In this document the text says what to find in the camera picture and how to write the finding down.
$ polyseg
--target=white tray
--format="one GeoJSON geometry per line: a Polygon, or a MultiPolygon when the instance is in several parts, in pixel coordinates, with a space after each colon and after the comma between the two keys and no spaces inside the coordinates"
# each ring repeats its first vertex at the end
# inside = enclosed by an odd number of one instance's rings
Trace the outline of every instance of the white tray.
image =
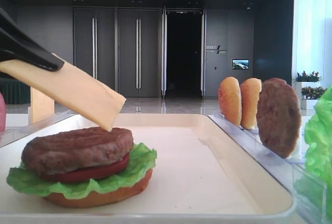
{"type": "Polygon", "coordinates": [[[67,209],[6,184],[28,141],[92,126],[74,115],[0,149],[0,223],[287,223],[294,213],[292,194],[204,115],[118,116],[115,126],[158,152],[148,188],[123,202],[67,209]]]}

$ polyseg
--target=potted plant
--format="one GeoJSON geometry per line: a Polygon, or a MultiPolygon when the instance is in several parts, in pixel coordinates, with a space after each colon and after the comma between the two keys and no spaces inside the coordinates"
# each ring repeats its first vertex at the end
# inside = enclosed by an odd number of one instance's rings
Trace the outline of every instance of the potted plant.
{"type": "Polygon", "coordinates": [[[321,77],[319,72],[313,71],[310,74],[307,74],[306,71],[303,71],[302,74],[297,73],[297,77],[295,78],[295,92],[296,96],[298,97],[299,100],[299,105],[302,104],[301,99],[302,99],[302,88],[305,87],[311,87],[311,88],[317,88],[321,85],[321,77]]]}
{"type": "Polygon", "coordinates": [[[304,87],[301,90],[301,108],[306,110],[313,110],[319,98],[326,91],[323,87],[304,87]]]}

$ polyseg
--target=door handle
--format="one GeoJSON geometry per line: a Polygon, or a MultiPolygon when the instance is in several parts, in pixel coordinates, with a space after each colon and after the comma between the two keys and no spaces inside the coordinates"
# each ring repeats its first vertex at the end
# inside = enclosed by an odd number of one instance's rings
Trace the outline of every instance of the door handle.
{"type": "Polygon", "coordinates": [[[139,89],[141,89],[141,82],[142,82],[142,50],[141,50],[141,19],[139,19],[139,89]]]}
{"type": "Polygon", "coordinates": [[[140,62],[140,58],[139,58],[139,19],[136,19],[136,88],[139,89],[140,83],[139,83],[139,62],[140,62]]]}
{"type": "Polygon", "coordinates": [[[92,77],[95,78],[95,18],[92,18],[92,77]]]}
{"type": "Polygon", "coordinates": [[[95,78],[98,79],[98,20],[95,18],[94,20],[94,50],[95,50],[95,61],[94,61],[94,68],[95,68],[95,78]]]}

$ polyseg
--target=wall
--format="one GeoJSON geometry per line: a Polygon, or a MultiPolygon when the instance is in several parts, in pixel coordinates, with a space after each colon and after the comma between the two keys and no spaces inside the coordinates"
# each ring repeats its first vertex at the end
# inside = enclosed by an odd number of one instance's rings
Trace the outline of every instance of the wall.
{"type": "Polygon", "coordinates": [[[318,71],[322,86],[332,84],[332,0],[295,0],[293,78],[318,71]]]}
{"type": "Polygon", "coordinates": [[[33,40],[73,62],[73,13],[67,6],[21,6],[17,24],[33,40]]]}
{"type": "Polygon", "coordinates": [[[254,13],[245,10],[206,10],[206,45],[220,45],[225,54],[206,51],[205,94],[217,97],[223,79],[242,83],[252,77],[254,13]],[[232,59],[249,59],[248,70],[232,70],[232,59]]]}
{"type": "Polygon", "coordinates": [[[324,87],[332,85],[332,0],[326,0],[325,8],[324,87]]]}
{"type": "Polygon", "coordinates": [[[294,0],[271,0],[255,10],[253,77],[292,84],[294,0]]]}
{"type": "Polygon", "coordinates": [[[0,0],[0,8],[3,8],[8,15],[16,22],[16,5],[7,0],[0,0]]]}

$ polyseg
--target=green lettuce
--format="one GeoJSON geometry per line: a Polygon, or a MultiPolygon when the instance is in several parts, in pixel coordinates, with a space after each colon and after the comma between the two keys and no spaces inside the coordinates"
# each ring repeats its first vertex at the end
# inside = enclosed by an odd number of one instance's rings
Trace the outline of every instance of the green lettuce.
{"type": "Polygon", "coordinates": [[[327,190],[318,185],[314,177],[302,177],[295,183],[298,194],[317,206],[320,216],[326,212],[332,220],[332,86],[315,105],[315,115],[305,126],[305,142],[309,145],[306,153],[306,170],[320,178],[327,190]],[[326,205],[322,202],[326,194],[326,205]]]}
{"type": "Polygon", "coordinates": [[[332,86],[315,105],[316,114],[305,127],[306,169],[332,187],[332,86]]]}
{"type": "Polygon", "coordinates": [[[46,197],[51,193],[61,193],[67,199],[82,199],[91,191],[104,194],[115,191],[121,187],[132,187],[139,182],[149,169],[156,166],[157,152],[150,150],[143,143],[134,145],[130,152],[130,161],[127,168],[118,174],[102,179],[90,179],[89,181],[64,184],[46,181],[35,173],[27,170],[24,164],[10,168],[7,176],[7,184],[17,192],[34,194],[46,197]]]}

